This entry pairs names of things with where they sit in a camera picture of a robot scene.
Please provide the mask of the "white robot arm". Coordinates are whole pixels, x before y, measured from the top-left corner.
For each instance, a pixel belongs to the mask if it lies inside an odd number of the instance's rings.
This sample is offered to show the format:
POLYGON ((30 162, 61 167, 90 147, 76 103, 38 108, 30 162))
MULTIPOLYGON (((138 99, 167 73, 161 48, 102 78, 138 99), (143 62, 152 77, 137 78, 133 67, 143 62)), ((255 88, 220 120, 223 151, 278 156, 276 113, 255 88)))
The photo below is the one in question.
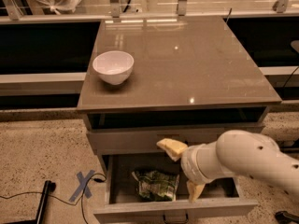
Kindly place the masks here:
POLYGON ((246 176, 299 196, 299 160, 279 150, 270 137, 231 130, 209 144, 187 146, 165 138, 157 142, 188 178, 189 201, 195 202, 205 185, 216 179, 246 176))

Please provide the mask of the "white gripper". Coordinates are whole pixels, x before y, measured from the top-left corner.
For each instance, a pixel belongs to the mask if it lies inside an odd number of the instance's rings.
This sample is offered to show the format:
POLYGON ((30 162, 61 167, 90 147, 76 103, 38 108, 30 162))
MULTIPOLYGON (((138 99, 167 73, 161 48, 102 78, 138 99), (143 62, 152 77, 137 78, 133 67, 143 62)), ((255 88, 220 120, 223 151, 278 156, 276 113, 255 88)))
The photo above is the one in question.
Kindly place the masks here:
POLYGON ((181 158, 182 170, 189 179, 186 185, 190 203, 194 203, 200 197, 206 186, 203 184, 233 176, 233 172, 219 161, 215 142, 188 147, 180 141, 165 138, 158 141, 157 146, 173 161, 181 158))

